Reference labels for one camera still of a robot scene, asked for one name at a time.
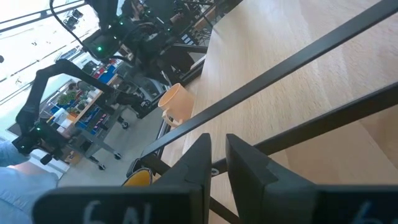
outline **gray floor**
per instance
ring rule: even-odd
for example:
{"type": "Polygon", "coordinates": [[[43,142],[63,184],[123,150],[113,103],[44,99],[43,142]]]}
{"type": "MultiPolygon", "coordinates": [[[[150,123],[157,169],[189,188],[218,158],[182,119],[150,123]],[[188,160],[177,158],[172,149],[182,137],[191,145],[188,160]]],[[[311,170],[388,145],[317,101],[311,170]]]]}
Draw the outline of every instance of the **gray floor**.
{"type": "Polygon", "coordinates": [[[119,151],[123,158],[116,160],[113,154],[100,149],[94,156],[106,166],[106,170],[99,170],[95,164],[82,158],[63,175],[59,186],[120,186],[126,180],[130,163],[140,157],[144,148],[155,140],[162,122],[161,115],[161,110],[157,108],[139,120],[132,111],[124,111],[123,118],[130,123],[129,129],[123,130],[120,124],[116,123],[105,139],[105,142],[119,151]]]}

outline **person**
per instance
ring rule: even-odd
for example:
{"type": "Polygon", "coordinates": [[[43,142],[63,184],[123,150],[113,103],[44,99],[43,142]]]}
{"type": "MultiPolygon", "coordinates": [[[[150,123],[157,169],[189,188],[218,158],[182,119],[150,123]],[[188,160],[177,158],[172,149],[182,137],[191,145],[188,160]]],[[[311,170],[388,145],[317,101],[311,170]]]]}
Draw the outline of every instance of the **person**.
{"type": "MultiPolygon", "coordinates": [[[[78,81],[77,83],[70,83],[68,85],[68,91],[91,91],[95,90],[95,88],[83,81],[78,81]]],[[[99,98],[96,101],[97,106],[99,106],[105,113],[112,115],[115,112],[115,109],[113,109],[111,106],[106,105],[105,101],[105,95],[102,94],[99,96],[99,98]]],[[[118,117],[118,123],[122,126],[123,129],[129,128],[129,123],[125,122],[124,118],[122,116],[118,117]]],[[[103,129],[108,129],[105,125],[100,124],[99,125],[103,129]]]]}
{"type": "MultiPolygon", "coordinates": [[[[125,0],[121,9],[122,14],[124,16],[130,17],[131,20],[137,22],[141,21],[144,24],[148,23],[147,21],[142,20],[141,15],[144,12],[144,5],[141,4],[138,0],[125,0]]],[[[183,14],[178,13],[171,17],[168,23],[170,25],[173,25],[182,17],[183,14]]],[[[158,66],[168,75],[171,83],[175,84],[179,81],[179,79],[174,74],[171,66],[173,66],[175,69],[180,70],[183,73],[187,73],[194,63],[195,61],[188,54],[188,52],[171,47],[161,56],[161,60],[158,62],[158,66]]]]}
{"type": "Polygon", "coordinates": [[[24,174],[8,166],[29,160],[10,141],[0,142],[0,223],[32,223],[35,201],[44,193],[57,187],[58,176],[54,173],[24,174]]]}

